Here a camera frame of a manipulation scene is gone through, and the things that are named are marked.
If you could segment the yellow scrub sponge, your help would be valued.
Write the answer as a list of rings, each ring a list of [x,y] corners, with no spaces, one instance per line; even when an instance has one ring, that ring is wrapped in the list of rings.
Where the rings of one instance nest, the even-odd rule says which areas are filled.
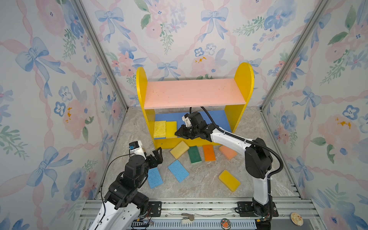
[[[177,131],[177,122],[176,121],[167,121],[166,122],[166,138],[173,139],[177,138],[175,132]]]

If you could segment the porous yellow sponge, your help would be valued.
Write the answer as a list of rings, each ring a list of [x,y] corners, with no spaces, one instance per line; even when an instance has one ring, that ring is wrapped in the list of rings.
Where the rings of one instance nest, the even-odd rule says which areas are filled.
[[[154,139],[166,138],[166,121],[155,121],[154,122]]]

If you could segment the orange scrub sponge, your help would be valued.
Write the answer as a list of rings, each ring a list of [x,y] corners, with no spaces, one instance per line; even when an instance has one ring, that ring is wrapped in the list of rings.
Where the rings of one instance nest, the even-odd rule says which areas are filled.
[[[203,145],[204,157],[206,162],[214,162],[216,161],[216,155],[213,148],[213,145]]]

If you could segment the pink orange sponge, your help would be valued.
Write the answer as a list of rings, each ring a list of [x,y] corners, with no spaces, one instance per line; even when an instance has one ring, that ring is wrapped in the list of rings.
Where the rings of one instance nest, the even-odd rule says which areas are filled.
[[[230,149],[230,148],[228,148],[228,147],[226,147],[226,146],[220,146],[219,147],[219,151],[225,156],[225,158],[227,159],[227,160],[231,160],[231,159],[233,159],[234,157],[236,157],[237,156],[237,152],[236,151],[234,151],[234,150],[232,150],[232,149]]]

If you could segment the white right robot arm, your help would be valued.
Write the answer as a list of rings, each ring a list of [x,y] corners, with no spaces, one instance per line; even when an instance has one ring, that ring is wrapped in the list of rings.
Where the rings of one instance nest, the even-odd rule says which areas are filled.
[[[254,184],[253,213],[259,217],[270,217],[273,208],[268,175],[273,160],[264,141],[260,138],[242,138],[213,122],[207,123],[199,112],[187,113],[182,120],[184,124],[175,132],[176,136],[187,140],[200,138],[221,144],[244,156],[246,171],[252,176]]]

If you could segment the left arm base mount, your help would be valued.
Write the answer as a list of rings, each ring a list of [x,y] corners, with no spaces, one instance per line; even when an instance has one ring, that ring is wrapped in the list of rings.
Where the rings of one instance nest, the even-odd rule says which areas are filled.
[[[147,201],[140,208],[139,217],[160,217],[162,213],[162,202],[161,201]]]

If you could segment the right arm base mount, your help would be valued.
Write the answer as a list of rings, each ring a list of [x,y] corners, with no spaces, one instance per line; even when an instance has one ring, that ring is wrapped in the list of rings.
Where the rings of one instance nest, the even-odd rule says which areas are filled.
[[[273,217],[279,217],[278,209],[273,201],[268,201],[265,205],[255,201],[237,202],[234,211],[240,217],[255,218],[256,222],[270,222]]]

